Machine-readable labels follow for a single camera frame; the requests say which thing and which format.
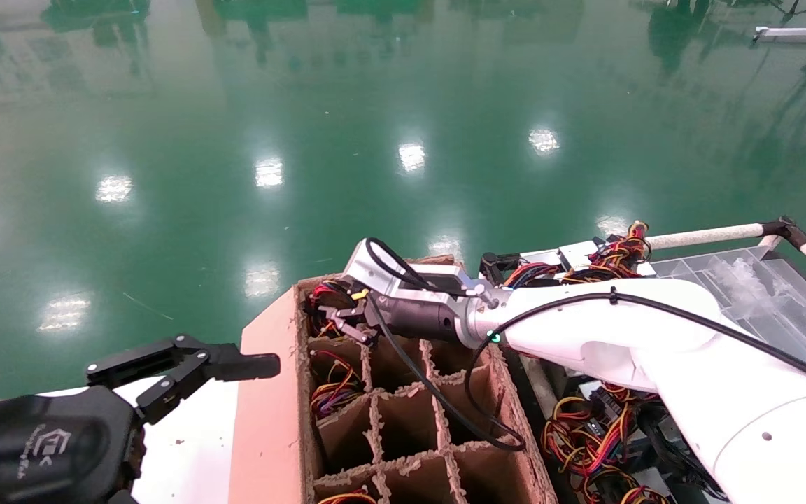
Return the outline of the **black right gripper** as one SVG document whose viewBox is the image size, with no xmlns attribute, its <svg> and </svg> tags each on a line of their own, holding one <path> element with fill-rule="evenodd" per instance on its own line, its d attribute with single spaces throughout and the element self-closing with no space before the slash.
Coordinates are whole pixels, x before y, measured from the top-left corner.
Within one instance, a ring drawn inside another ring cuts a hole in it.
<svg viewBox="0 0 806 504">
<path fill-rule="evenodd" d="M 458 314 L 447 304 L 429 301 L 378 301 L 378 313 L 384 320 L 384 334 L 407 339 L 451 342 L 459 344 L 456 321 Z M 355 307 L 323 305 L 320 311 L 326 319 L 339 323 L 338 332 L 362 347 L 374 347 L 380 335 L 366 325 L 349 323 L 377 323 L 375 308 L 370 302 L 359 302 Z"/>
</svg>

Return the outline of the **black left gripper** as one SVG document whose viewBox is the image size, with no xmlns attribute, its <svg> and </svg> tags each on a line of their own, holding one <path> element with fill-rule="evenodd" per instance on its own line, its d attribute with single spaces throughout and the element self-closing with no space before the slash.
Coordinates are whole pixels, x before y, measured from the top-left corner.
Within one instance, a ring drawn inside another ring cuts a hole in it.
<svg viewBox="0 0 806 504">
<path fill-rule="evenodd" d="M 177 335 L 100 358 L 80 393 L 0 400 L 0 503 L 131 503 L 141 474 L 144 427 L 175 411 L 211 380 L 271 379 L 274 353 Z M 102 386 L 163 377 L 136 399 L 137 414 Z"/>
</svg>

